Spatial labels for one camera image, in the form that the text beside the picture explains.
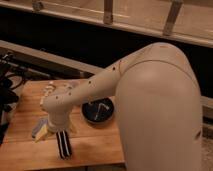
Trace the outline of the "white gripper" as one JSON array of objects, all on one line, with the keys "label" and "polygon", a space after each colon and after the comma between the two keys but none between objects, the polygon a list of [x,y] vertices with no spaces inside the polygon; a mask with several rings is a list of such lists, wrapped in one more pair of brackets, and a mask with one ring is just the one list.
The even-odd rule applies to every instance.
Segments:
[{"label": "white gripper", "polygon": [[70,133],[76,134],[74,124],[69,121],[69,113],[49,113],[48,126],[44,125],[36,134],[35,142],[43,141],[52,135],[52,132],[60,132],[69,128]]}]

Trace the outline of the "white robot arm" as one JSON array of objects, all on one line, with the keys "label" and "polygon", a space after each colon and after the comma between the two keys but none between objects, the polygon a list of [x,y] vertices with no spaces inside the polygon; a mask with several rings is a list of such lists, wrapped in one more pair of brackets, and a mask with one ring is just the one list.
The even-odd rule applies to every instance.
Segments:
[{"label": "white robot arm", "polygon": [[55,87],[42,99],[47,130],[68,128],[75,105],[113,96],[127,171],[200,171],[202,102],[185,54],[153,43],[75,88]]}]

